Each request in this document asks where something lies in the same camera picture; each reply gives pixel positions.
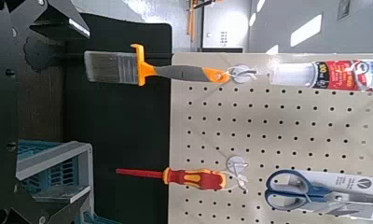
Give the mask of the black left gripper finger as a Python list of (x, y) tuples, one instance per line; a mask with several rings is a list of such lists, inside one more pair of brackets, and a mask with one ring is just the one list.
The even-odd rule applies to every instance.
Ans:
[(36, 193), (33, 198), (41, 214), (36, 214), (29, 224), (69, 224), (89, 195), (89, 186), (55, 186)]
[(85, 40), (90, 28), (71, 0), (45, 0), (47, 9), (29, 26), (45, 37), (54, 40)]

